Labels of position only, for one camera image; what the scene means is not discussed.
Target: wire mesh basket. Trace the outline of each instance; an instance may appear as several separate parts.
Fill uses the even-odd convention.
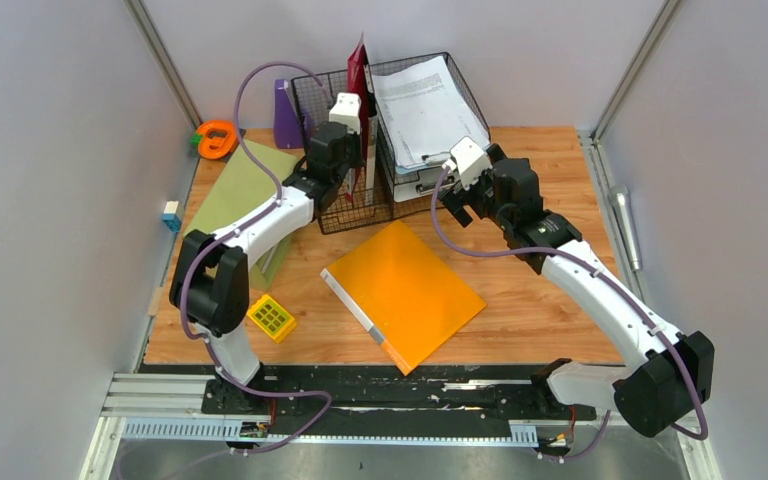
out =
[[[473,113],[475,113],[475,116],[478,117],[481,124],[489,132],[487,121],[484,119],[484,115],[481,113],[475,97],[472,95],[463,75],[461,75],[455,60],[447,52],[376,63],[370,65],[369,70],[373,75],[391,75],[438,56],[443,57],[446,65],[449,67],[449,72],[452,74],[452,80],[455,82],[458,93],[461,94],[461,97],[463,97]],[[336,98],[338,93],[348,90],[348,74],[346,70],[321,73],[318,76],[325,83],[332,98]],[[322,95],[322,89],[313,77],[294,78],[291,81],[291,92],[295,99],[296,111],[300,113],[301,117],[299,128],[303,128],[306,117],[309,117],[314,125],[328,121],[328,112],[331,106],[324,95]],[[418,172],[400,174],[396,171],[393,143],[387,133],[387,126],[381,117],[381,115],[378,116],[378,137],[375,150],[376,173],[373,188],[367,191],[356,191],[350,199],[345,195],[348,192],[345,191],[346,186],[344,184],[337,201],[319,218],[319,227],[324,234],[389,222],[431,209],[431,199],[429,196],[422,196],[404,202],[396,202],[394,200],[393,193],[396,186],[417,182],[420,177]],[[302,135],[302,137],[305,140],[305,150],[307,150],[309,147],[308,139],[305,135]],[[363,177],[358,179],[358,185],[365,184],[366,182]]]

